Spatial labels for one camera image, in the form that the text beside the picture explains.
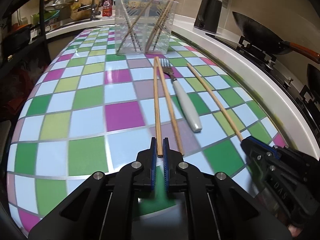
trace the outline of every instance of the black kettle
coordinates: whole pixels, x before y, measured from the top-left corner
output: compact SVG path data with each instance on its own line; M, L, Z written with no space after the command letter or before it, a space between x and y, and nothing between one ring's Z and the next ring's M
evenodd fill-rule
M222 2L220 0L202 0L194 27L216 34Z

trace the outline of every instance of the bottle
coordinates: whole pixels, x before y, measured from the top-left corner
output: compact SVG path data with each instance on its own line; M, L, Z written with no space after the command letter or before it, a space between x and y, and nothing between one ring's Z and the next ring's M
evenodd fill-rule
M104 0L103 2L103 9L102 9L102 16L112 16L112 3L111 0Z

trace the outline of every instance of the checkered tablecloth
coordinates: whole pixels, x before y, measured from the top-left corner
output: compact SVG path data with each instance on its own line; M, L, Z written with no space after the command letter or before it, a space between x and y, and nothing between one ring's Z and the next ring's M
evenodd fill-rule
M23 107L10 147L7 188L11 215L27 232L90 174L119 171L155 136L154 55L117 56L114 36L113 26L83 31L52 61ZM168 53L159 57L171 62L203 126L200 133L191 131L168 78L185 161L202 172L224 171L257 194L238 138L186 63L209 83L243 137L283 146L277 128L232 77L188 44L172 36ZM160 81L158 87L162 136L177 149ZM159 159L155 195L141 199L139 215L174 205Z

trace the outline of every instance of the white fork handle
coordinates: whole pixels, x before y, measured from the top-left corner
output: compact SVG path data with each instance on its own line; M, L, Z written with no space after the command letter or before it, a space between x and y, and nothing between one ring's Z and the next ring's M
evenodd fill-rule
M177 94L180 106L189 123L190 128L193 130L193 132L200 132L202 129L202 125L197 110L193 105L190 97L184 91L178 80L173 81L172 85Z

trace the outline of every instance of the silver bolt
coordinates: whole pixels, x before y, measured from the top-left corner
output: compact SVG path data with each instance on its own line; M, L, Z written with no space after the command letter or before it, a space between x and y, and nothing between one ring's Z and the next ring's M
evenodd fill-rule
M135 169L140 168L141 165L142 165L141 162L133 162L133 163L131 163L131 167L135 168Z
M103 177L103 173L101 171L98 171L93 175L94 179L102 179L102 177Z
M186 169L186 168L188 168L188 163L185 163L185 162L181 162L181 163L179 163L178 164L178 166L180 167L180 168L182 168L182 169Z
M216 176L220 180L224 180L227 177L227 175L225 173L223 173L223 172L218 172Z

